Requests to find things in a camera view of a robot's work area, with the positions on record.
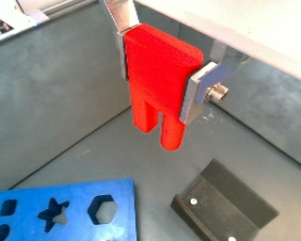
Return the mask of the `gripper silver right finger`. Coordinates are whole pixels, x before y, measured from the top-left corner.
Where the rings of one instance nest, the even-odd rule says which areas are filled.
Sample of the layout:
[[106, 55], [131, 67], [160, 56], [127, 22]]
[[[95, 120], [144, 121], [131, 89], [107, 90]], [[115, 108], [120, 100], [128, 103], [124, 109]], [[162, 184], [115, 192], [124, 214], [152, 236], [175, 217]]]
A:
[[204, 103], [219, 104], [227, 97], [223, 82], [239, 71], [250, 56], [215, 40], [210, 60], [190, 76], [186, 86], [180, 121], [190, 124], [203, 113]]

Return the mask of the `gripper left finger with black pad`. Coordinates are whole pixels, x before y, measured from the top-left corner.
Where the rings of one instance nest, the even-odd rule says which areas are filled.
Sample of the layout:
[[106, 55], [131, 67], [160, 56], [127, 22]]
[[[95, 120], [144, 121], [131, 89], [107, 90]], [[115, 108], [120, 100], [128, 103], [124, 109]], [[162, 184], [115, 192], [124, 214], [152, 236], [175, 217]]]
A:
[[140, 24], [134, 0], [99, 0], [104, 12], [111, 20], [116, 43], [119, 46], [119, 58], [123, 79], [128, 79], [127, 55], [124, 34]]

